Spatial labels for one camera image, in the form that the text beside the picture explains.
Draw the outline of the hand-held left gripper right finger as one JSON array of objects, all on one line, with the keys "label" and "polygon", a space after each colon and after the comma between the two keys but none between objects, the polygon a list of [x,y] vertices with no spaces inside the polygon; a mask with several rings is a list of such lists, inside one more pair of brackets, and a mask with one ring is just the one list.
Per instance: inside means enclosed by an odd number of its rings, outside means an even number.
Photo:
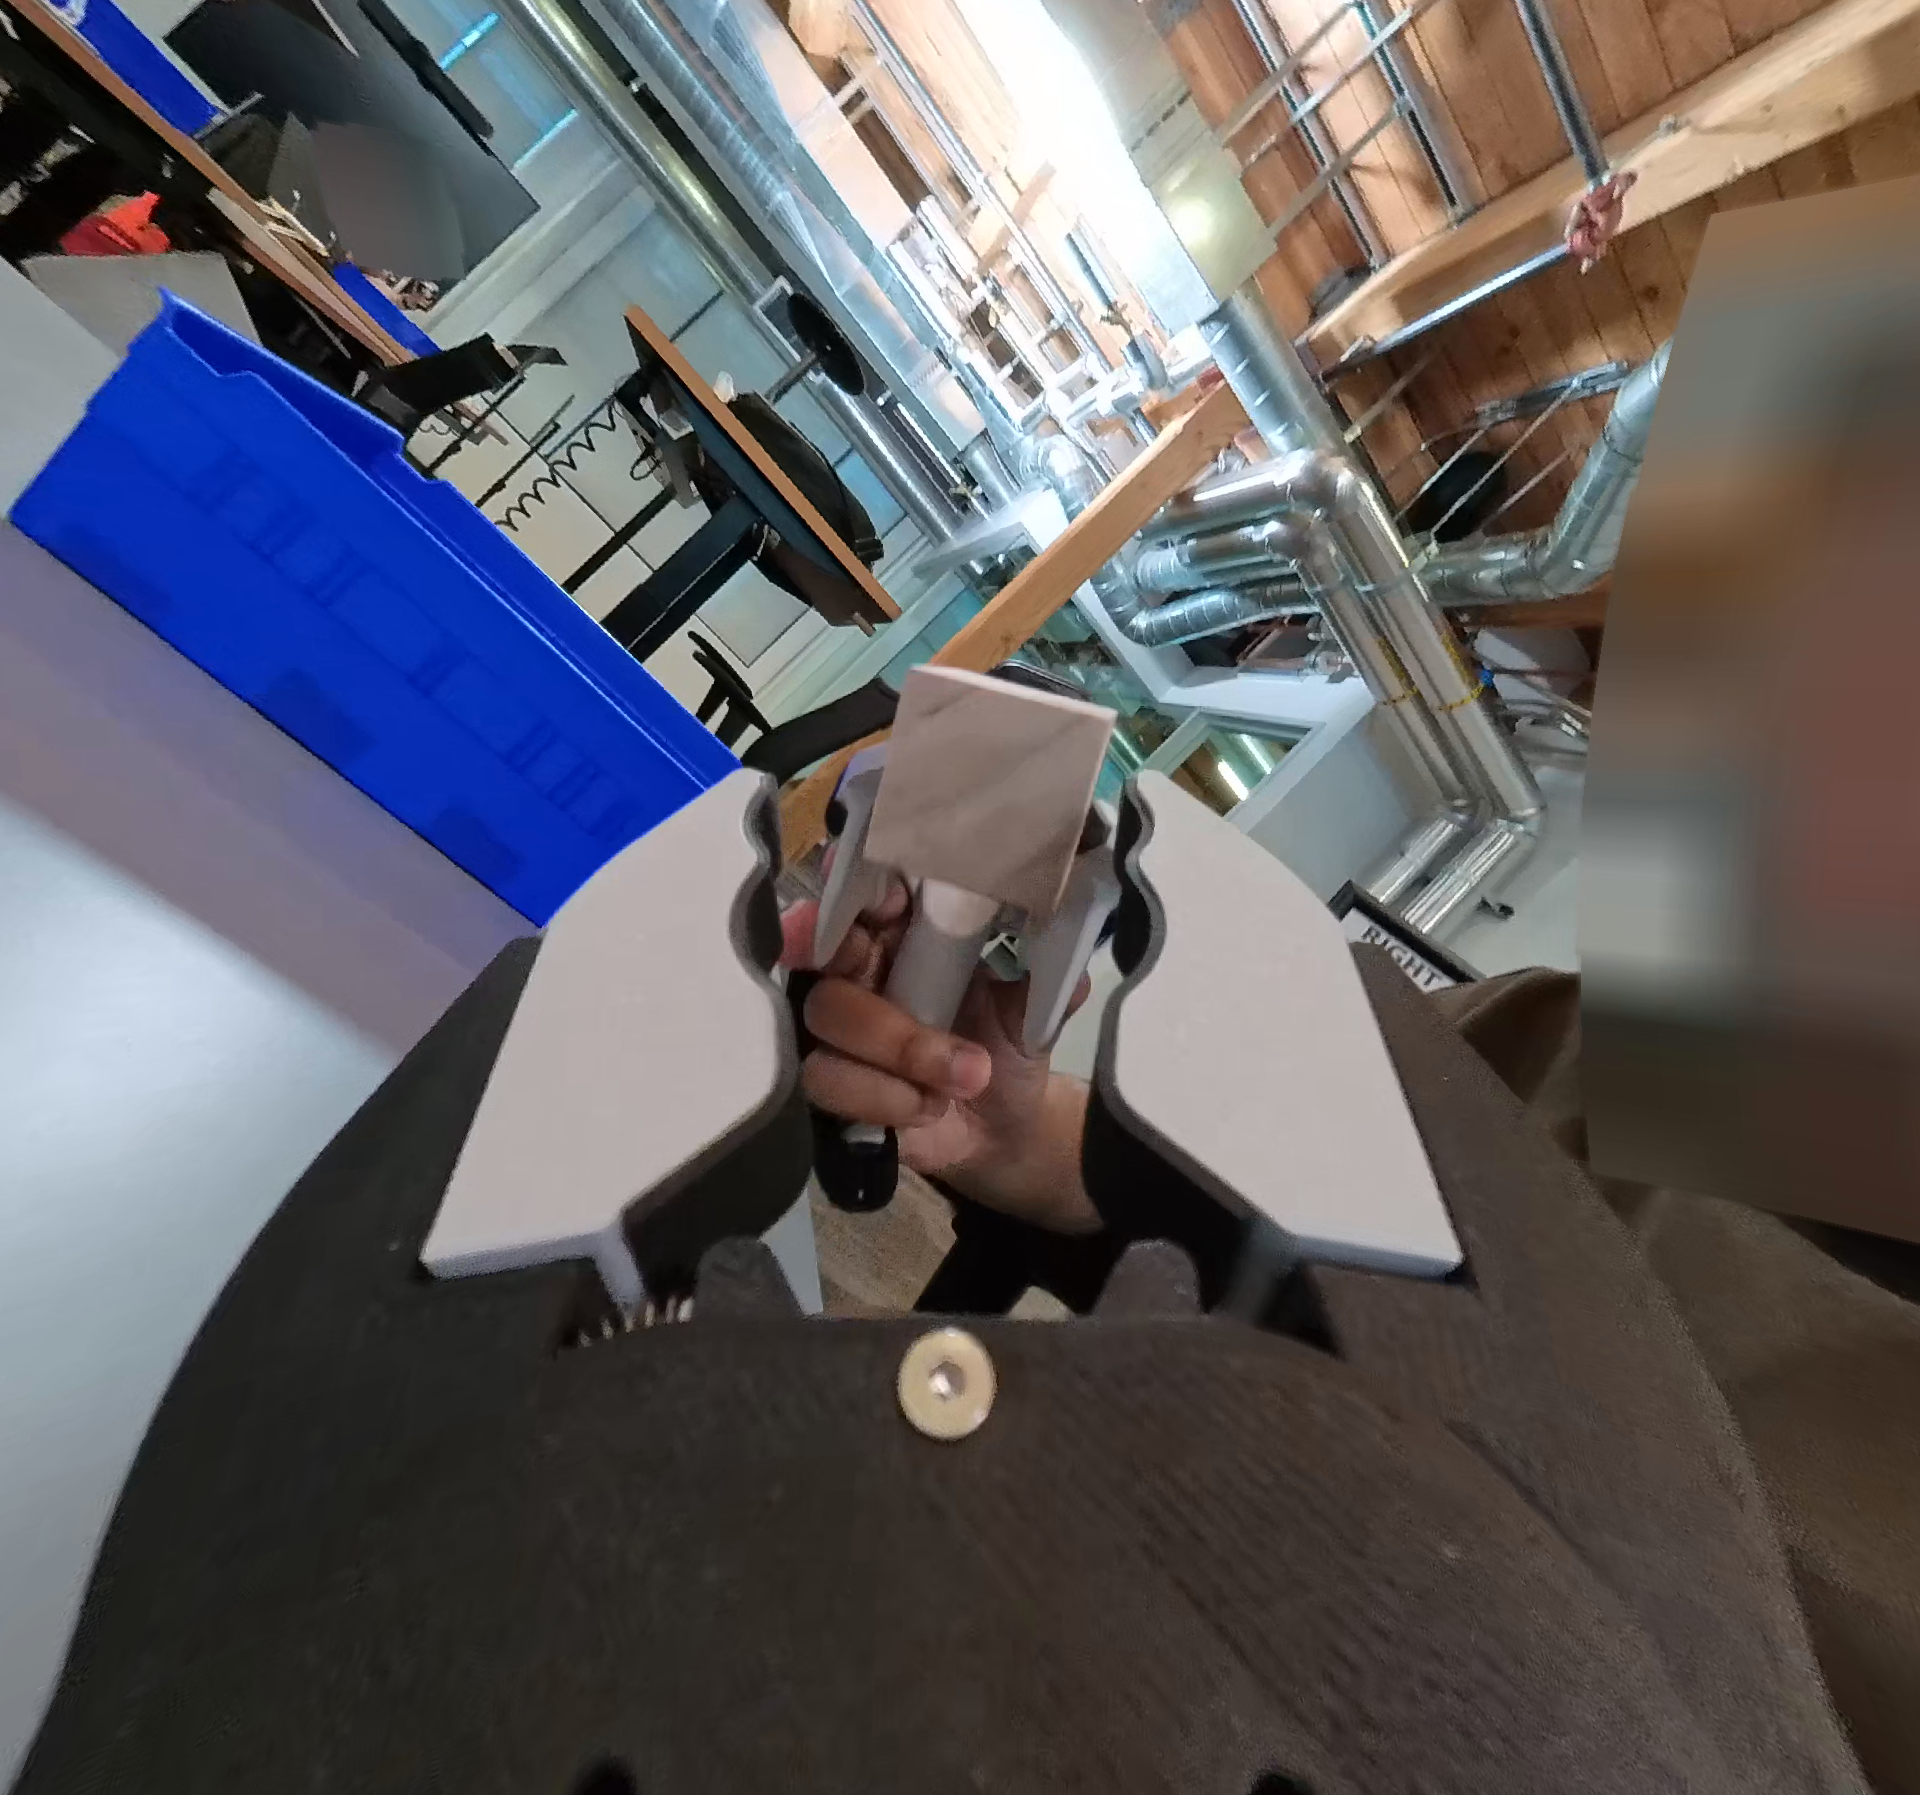
[{"label": "hand-held left gripper right finger", "polygon": [[1305,1270],[1450,1281],[1463,1243],[1341,921],[1279,855],[1144,774],[1121,799],[1121,985],[1087,1193],[1199,1305],[1270,1328]]}]

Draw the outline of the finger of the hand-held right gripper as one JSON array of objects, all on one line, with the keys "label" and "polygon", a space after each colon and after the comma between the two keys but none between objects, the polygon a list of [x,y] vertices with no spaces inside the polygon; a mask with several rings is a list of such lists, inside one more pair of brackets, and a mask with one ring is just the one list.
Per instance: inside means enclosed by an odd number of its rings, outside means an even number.
[{"label": "finger of the hand-held right gripper", "polygon": [[829,802],[834,855],[818,899],[812,967],[827,970],[854,923],[890,894],[890,869],[868,857],[883,761],[853,761]]},{"label": "finger of the hand-held right gripper", "polygon": [[1114,847],[1103,843],[1074,855],[1054,911],[1022,936],[1027,1002],[1022,1051],[1047,1056],[1074,1005],[1094,953],[1116,919],[1121,878]]}]

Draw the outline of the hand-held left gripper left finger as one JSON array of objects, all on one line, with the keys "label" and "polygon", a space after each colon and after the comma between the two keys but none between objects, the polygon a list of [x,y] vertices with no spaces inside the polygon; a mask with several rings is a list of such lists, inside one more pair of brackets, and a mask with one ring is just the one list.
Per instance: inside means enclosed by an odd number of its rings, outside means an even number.
[{"label": "hand-held left gripper left finger", "polygon": [[774,780],[728,774],[547,923],[420,1250],[435,1279],[584,1261],[612,1303],[692,1303],[713,1247],[801,1203],[778,839]]}]

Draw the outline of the blue striped wooden cube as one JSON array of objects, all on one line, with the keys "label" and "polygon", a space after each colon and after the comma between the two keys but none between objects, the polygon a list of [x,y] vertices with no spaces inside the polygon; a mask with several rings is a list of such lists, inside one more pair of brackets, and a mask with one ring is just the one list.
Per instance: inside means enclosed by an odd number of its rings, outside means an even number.
[{"label": "blue striped wooden cube", "polygon": [[915,880],[1052,915],[1069,888],[1116,710],[992,672],[904,676],[865,853]]}]

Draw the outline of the blue plastic bin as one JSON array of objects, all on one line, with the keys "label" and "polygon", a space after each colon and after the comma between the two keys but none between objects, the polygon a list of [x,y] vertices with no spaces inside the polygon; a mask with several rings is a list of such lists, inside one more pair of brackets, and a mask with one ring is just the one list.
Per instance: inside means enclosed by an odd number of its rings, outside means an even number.
[{"label": "blue plastic bin", "polygon": [[142,31],[114,0],[44,0],[157,114],[181,132],[202,137],[226,119],[221,101],[207,97],[195,81],[154,38]]},{"label": "blue plastic bin", "polygon": [[173,293],[12,522],[522,919],[741,765],[396,427]]},{"label": "blue plastic bin", "polygon": [[393,295],[349,261],[331,268],[334,284],[410,357],[425,360],[442,354],[440,343],[403,311]]}]

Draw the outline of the wood-edged background desk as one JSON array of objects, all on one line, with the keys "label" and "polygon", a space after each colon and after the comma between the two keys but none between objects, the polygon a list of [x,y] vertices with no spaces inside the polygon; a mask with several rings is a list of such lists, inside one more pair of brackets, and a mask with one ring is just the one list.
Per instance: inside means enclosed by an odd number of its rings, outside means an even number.
[{"label": "wood-edged background desk", "polygon": [[271,271],[310,314],[329,320],[373,365],[414,360],[319,257],[277,235],[264,206],[118,79],[55,7],[46,0],[3,2],[5,59],[34,62],[51,74],[41,89],[66,107],[81,132],[139,167],[147,174],[146,186],[185,199],[223,232],[229,247]]},{"label": "wood-edged background desk", "polygon": [[653,315],[625,311],[634,374],[615,402],[667,469],[674,498],[704,511],[675,553],[603,625],[639,660],[665,646],[743,569],[754,566],[837,628],[865,633],[900,604],[825,524]]}]

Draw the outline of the grey desk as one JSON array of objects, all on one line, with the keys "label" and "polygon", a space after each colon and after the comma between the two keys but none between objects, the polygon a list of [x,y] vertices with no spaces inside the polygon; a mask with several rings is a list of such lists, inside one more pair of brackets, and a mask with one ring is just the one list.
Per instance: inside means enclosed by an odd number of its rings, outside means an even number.
[{"label": "grey desk", "polygon": [[639,1757],[640,1342],[429,1227],[540,948],[120,604],[114,420],[5,507],[5,1772],[561,1789]]}]

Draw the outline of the person's right hand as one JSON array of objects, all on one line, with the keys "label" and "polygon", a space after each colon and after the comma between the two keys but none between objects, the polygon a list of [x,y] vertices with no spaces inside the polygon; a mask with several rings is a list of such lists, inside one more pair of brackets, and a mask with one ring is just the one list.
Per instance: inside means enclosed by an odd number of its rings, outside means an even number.
[{"label": "person's right hand", "polygon": [[782,967],[806,982],[805,1101],[832,1122],[890,1129],[900,1164],[951,1197],[1046,1232],[1097,1232],[1082,1179],[1090,1086],[1024,1046],[1027,978],[976,964],[951,1024],[910,1017],[885,994],[906,913],[891,882],[829,955],[816,902],[782,913]]}]

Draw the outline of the black office chair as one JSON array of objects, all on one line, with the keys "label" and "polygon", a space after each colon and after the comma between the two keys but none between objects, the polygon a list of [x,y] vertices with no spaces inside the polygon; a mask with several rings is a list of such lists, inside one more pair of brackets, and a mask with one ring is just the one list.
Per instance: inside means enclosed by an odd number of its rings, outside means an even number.
[{"label": "black office chair", "polygon": [[732,660],[702,635],[688,632],[690,650],[699,668],[709,677],[706,693],[695,716],[741,763],[760,774],[787,783],[825,759],[853,749],[868,737],[891,729],[900,689],[883,677],[815,707],[786,722],[774,722]]},{"label": "black office chair", "polygon": [[414,439],[435,415],[475,397],[511,391],[533,367],[561,365],[563,356],[551,345],[479,337],[440,354],[374,367],[359,377],[351,398],[401,439]]}]

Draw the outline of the black framed sign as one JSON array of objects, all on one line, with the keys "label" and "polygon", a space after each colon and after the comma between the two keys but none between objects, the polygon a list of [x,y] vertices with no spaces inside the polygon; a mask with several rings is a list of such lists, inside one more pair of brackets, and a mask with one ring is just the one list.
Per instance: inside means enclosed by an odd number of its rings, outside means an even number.
[{"label": "black framed sign", "polygon": [[1331,897],[1331,911],[1350,944],[1374,946],[1384,951],[1422,990],[1452,990],[1480,981],[1477,970],[1452,953],[1450,948],[1413,929],[1354,880]]}]

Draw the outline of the black bag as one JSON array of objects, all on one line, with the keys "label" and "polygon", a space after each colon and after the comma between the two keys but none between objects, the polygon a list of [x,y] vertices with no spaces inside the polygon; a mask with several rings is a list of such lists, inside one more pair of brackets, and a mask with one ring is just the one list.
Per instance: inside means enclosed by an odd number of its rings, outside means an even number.
[{"label": "black bag", "polygon": [[865,503],[827,464],[822,449],[789,425],[774,402],[759,392],[743,392],[732,398],[729,408],[849,550],[862,564],[876,566],[883,556],[881,536]]}]

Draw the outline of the silver pipe cluster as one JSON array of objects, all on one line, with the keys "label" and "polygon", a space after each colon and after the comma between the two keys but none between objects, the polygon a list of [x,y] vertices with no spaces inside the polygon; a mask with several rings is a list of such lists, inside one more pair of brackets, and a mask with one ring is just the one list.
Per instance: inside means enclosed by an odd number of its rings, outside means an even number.
[{"label": "silver pipe cluster", "polygon": [[1312,607],[1436,793],[1435,814],[1365,894],[1423,936],[1444,936],[1524,869],[1547,804],[1452,612],[1561,603],[1615,569],[1670,343],[1631,367],[1554,519],[1525,532],[1407,548],[1361,468],[1319,434],[1286,384],[1291,446],[1176,494],[1129,558],[1094,577],[1140,646],[1185,646]]}]

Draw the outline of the black monitor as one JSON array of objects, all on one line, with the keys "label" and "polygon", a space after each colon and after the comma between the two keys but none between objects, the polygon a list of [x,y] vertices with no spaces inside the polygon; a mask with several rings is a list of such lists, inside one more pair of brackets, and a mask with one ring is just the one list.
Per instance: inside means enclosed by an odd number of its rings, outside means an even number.
[{"label": "black monitor", "polygon": [[538,209],[384,0],[202,0],[163,45],[226,109],[301,135],[266,190],[364,271],[454,289]]}]

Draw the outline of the grey leaning panel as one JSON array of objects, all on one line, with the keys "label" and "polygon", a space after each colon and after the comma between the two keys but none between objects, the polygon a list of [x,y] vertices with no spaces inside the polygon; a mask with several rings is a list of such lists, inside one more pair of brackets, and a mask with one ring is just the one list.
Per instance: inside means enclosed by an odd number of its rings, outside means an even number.
[{"label": "grey leaning panel", "polygon": [[158,256],[37,256],[21,264],[25,278],[114,354],[160,314],[163,295],[262,345],[252,311],[226,259],[214,251]]}]

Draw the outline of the orange traffic cone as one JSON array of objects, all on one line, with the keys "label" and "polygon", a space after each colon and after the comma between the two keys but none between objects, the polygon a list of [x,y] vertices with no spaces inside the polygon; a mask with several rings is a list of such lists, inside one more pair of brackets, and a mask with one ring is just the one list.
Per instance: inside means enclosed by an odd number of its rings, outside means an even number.
[{"label": "orange traffic cone", "polygon": [[61,236],[66,257],[154,257],[173,250],[158,222],[158,194],[146,190],[111,202]]}]

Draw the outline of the wooden post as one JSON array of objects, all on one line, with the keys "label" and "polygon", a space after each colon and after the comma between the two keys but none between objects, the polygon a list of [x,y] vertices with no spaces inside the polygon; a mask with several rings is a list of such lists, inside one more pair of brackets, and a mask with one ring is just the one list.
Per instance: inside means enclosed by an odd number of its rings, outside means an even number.
[{"label": "wooden post", "polygon": [[1061,538],[933,655],[931,666],[986,672],[1009,660],[1250,425],[1242,402],[1226,384],[1202,391],[1186,413],[1170,421],[1069,522]]}]

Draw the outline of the silver ventilation duct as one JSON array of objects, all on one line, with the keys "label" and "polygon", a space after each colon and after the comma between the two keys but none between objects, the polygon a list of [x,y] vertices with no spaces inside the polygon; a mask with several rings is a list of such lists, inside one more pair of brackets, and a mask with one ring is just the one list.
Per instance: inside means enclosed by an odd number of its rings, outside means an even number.
[{"label": "silver ventilation duct", "polygon": [[764,318],[816,303],[859,362],[842,418],[915,522],[996,507],[1054,443],[1107,482],[1214,397],[1174,300],[1129,276],[1130,172],[1081,189],[954,0],[501,0]]}]

